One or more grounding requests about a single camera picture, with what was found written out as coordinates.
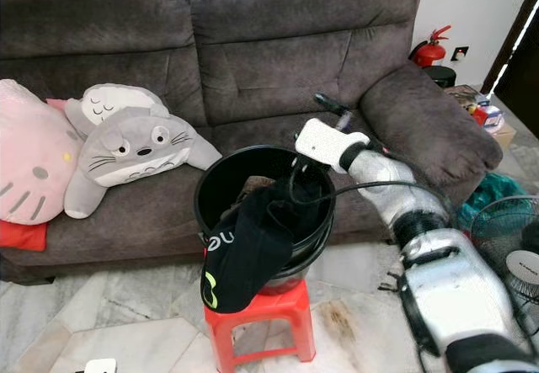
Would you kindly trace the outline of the grey floor fan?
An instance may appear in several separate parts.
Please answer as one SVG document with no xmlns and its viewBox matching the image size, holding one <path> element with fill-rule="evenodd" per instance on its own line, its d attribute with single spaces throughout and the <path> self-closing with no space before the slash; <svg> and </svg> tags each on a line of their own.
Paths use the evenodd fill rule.
<svg viewBox="0 0 539 373">
<path fill-rule="evenodd" d="M 473 217 L 468 234 L 509 288 L 539 306 L 539 195 L 494 200 Z"/>
</svg>

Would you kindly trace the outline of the pale grey sleeping plush cushion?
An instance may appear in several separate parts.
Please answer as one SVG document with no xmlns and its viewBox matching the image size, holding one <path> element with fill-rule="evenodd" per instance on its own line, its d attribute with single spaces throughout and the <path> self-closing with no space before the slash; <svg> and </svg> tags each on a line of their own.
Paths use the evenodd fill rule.
<svg viewBox="0 0 539 373">
<path fill-rule="evenodd" d="M 97 84 L 86 88 L 80 99 L 67 99 L 64 115 L 85 139 L 105 119 L 124 108 L 143 108 L 150 114 L 169 115 L 163 101 L 149 89 L 115 83 Z"/>
</svg>

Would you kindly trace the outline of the grey Totoro plush cushion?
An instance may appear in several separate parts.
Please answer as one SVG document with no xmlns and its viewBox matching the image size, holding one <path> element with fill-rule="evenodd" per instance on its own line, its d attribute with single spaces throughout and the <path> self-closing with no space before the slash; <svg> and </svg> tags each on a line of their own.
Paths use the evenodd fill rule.
<svg viewBox="0 0 539 373">
<path fill-rule="evenodd" d="M 206 170 L 222 154 L 186 120 L 169 112 L 124 108 L 85 139 L 64 199 L 74 219 L 91 216 L 111 187 L 182 165 Z"/>
</svg>

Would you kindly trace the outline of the dark grey fabric sofa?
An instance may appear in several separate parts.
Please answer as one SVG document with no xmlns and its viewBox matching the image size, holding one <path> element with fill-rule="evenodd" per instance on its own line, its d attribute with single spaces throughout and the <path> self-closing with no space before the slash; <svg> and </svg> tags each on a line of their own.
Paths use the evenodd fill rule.
<svg viewBox="0 0 539 373">
<path fill-rule="evenodd" d="M 406 157 L 454 205 L 496 140 L 408 60 L 419 0 L 0 0 L 0 78 L 42 99 L 143 87 L 220 153 L 293 147 L 313 96 Z"/>
</svg>

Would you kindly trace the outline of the wooden side table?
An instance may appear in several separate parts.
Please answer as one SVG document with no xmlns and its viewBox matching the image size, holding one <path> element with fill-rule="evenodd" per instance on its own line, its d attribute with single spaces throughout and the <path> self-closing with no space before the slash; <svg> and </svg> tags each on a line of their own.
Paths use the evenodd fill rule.
<svg viewBox="0 0 539 373">
<path fill-rule="evenodd" d="M 454 97 L 454 99 L 458 101 L 458 103 L 463 107 L 463 110 L 465 111 L 466 104 L 472 103 L 471 95 L 473 93 L 480 93 L 479 91 L 477 91 L 477 89 L 469 87 L 469 85 L 457 85 L 457 87 L 444 88 L 444 92 Z M 515 138 L 515 134 L 515 128 L 513 128 L 511 125 L 508 125 L 507 120 L 505 120 L 504 116 L 504 126 L 502 126 L 500 130 L 497 131 L 497 133 L 493 133 L 490 135 L 492 135 L 493 138 L 496 139 L 502 149 L 508 149 L 510 142 L 512 142 L 512 139 Z"/>
</svg>

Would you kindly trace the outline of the red plastic stool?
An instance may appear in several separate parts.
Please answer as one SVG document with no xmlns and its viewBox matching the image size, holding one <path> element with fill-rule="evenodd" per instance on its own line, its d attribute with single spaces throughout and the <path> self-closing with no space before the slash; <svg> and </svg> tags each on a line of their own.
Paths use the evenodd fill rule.
<svg viewBox="0 0 539 373">
<path fill-rule="evenodd" d="M 282 292 L 281 295 L 257 295 L 246 309 L 236 314 L 216 314 L 206 307 L 204 315 L 211 330 L 209 338 L 215 351 L 218 373 L 234 373 L 236 366 L 243 363 L 289 354 L 293 354 L 303 363 L 313 361 L 316 356 L 311 300 L 305 280 L 300 280 L 299 285 Z M 232 330 L 242 324 L 270 320 L 285 320 L 289 323 L 294 345 L 289 349 L 265 349 L 237 356 L 232 342 Z"/>
</svg>

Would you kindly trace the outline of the black plastic bucket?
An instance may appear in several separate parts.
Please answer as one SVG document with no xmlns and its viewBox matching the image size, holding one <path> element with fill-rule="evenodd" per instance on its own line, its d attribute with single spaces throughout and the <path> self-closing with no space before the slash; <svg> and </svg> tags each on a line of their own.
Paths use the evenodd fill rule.
<svg viewBox="0 0 539 373">
<path fill-rule="evenodd" d="M 200 178 L 194 196 L 194 215 L 199 222 L 201 242 L 206 247 L 211 243 L 212 228 L 224 212 L 237 203 L 248 178 L 257 176 L 288 182 L 298 157 L 299 153 L 289 147 L 258 145 L 243 147 L 212 164 Z M 327 245 L 328 235 L 334 228 L 335 205 L 336 199 L 331 197 L 308 207 L 316 211 L 315 223 L 307 224 L 301 235 L 294 237 L 290 261 L 266 282 L 259 292 L 261 295 L 282 295 L 304 280 L 309 266 Z"/>
</svg>

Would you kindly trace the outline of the red fire extinguisher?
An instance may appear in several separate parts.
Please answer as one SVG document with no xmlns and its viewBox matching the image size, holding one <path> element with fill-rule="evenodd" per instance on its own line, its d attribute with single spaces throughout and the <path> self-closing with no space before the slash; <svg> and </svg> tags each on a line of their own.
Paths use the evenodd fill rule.
<svg viewBox="0 0 539 373">
<path fill-rule="evenodd" d="M 441 46 L 441 41 L 447 40 L 444 34 L 450 29 L 451 26 L 447 25 L 431 31 L 426 40 L 421 41 L 412 49 L 412 52 L 408 55 L 408 60 L 419 67 L 438 65 L 446 57 L 446 49 Z"/>
</svg>

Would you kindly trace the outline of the black garment with green print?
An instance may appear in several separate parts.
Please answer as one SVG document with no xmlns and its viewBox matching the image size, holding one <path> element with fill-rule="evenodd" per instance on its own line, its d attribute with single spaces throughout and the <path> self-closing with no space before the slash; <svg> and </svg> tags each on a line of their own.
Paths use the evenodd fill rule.
<svg viewBox="0 0 539 373">
<path fill-rule="evenodd" d="M 294 197 L 318 199 L 321 185 L 278 185 L 278 197 L 264 206 L 232 204 L 211 231 L 201 269 L 200 295 L 205 307 L 218 314 L 245 309 L 267 281 L 292 255 L 293 239 L 313 224 L 317 204 L 296 203 Z"/>
</svg>

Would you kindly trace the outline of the red white plastic container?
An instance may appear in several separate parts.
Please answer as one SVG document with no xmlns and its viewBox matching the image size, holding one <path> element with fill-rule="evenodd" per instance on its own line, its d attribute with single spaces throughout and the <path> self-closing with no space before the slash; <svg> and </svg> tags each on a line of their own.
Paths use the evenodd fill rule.
<svg viewBox="0 0 539 373">
<path fill-rule="evenodd" d="M 471 99 L 472 103 L 465 106 L 471 118 L 488 133 L 497 133 L 504 126 L 504 112 L 493 106 L 485 93 L 473 93 Z"/>
</svg>

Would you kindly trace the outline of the brown cloth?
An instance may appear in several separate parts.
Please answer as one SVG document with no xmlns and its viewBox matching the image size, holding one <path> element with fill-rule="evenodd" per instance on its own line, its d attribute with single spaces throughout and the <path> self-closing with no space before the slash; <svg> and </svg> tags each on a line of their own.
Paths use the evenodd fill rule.
<svg viewBox="0 0 539 373">
<path fill-rule="evenodd" d="M 237 203 L 243 206 L 264 206 L 273 203 L 277 197 L 276 180 L 254 174 L 245 180 Z"/>
</svg>

